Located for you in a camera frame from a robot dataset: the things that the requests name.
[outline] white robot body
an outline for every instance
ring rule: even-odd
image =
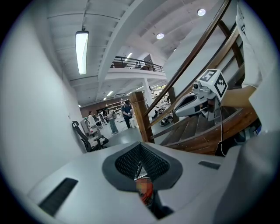
[[[218,109],[227,89],[221,70],[207,69],[193,84],[192,92],[176,104],[175,114],[183,117],[202,113],[209,121],[218,118]],[[212,107],[208,105],[209,99],[214,101]]]

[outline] wooden post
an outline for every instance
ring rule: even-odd
[[[175,96],[175,92],[174,92],[174,87],[173,86],[168,91],[168,94],[169,94],[169,99],[170,99],[171,104],[174,103],[176,101],[176,96]],[[179,118],[173,112],[173,123],[177,123],[178,121],[179,121]]]
[[[153,135],[152,128],[148,128],[150,124],[149,117],[144,117],[143,114],[146,112],[146,102],[142,92],[134,92],[130,96],[130,103],[133,106],[134,113],[137,119],[139,130],[142,136],[143,142],[152,142],[154,139],[150,139]]]

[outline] wooden stair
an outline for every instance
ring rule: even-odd
[[[237,134],[257,119],[252,108],[222,108],[223,140]],[[220,118],[208,121],[202,115],[193,116],[185,125],[173,129],[161,143],[162,146],[182,151],[215,154],[221,140]]]

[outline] staircase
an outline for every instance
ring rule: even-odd
[[[253,109],[223,107],[223,140],[237,134],[257,119]],[[186,117],[160,145],[183,151],[214,155],[221,140],[220,118],[208,121],[202,115]]]
[[[172,126],[167,127],[160,133],[153,134],[151,127],[158,125],[158,123],[169,113],[173,111],[176,103],[188,94],[193,87],[193,82],[207,69],[216,69],[219,64],[223,61],[229,50],[232,49],[234,56],[229,60],[227,65],[222,69],[222,73],[230,66],[233,60],[237,61],[239,69],[227,82],[228,89],[241,88],[242,81],[244,79],[245,69],[244,60],[240,51],[240,47],[236,43],[236,39],[239,36],[238,29],[234,25],[232,31],[230,31],[224,23],[221,21],[230,0],[225,0],[221,5],[216,16],[210,23],[207,30],[204,32],[194,49],[185,59],[183,64],[174,74],[172,79],[167,83],[166,87],[155,99],[155,101],[146,110],[145,100],[142,92],[134,92],[130,97],[130,102],[133,105],[136,119],[139,125],[141,136],[144,142],[154,143],[154,138],[159,137],[163,134],[169,133],[168,136],[161,143],[162,146],[169,148],[188,151],[200,154],[215,155],[218,143],[221,141],[221,121],[220,118],[213,121],[208,121],[202,115],[196,115],[192,117],[186,117],[183,120],[175,122]],[[191,64],[196,55],[203,48],[208,38],[213,33],[214,29],[219,26],[225,34],[225,41],[222,43],[220,48],[216,51],[210,61],[204,66],[204,68],[194,77],[194,79],[185,87],[185,89],[176,97],[171,100],[171,105],[165,110],[158,118],[153,120],[151,123],[148,118],[149,112],[155,107],[160,99],[171,90],[174,83],[184,73],[186,68]],[[231,108],[222,107],[222,124],[223,124],[223,140],[234,136],[238,132],[242,131],[250,124],[252,124],[258,117],[252,108]]]

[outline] chair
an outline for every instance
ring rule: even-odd
[[[72,127],[78,133],[78,135],[81,137],[81,140],[83,141],[87,152],[93,152],[96,150],[100,150],[102,148],[106,148],[106,146],[104,146],[104,145],[107,144],[109,142],[109,140],[107,138],[105,138],[103,135],[94,138],[93,141],[96,142],[97,145],[91,146],[91,144],[88,141],[88,138],[84,135],[84,133],[79,128],[79,122],[72,121]]]

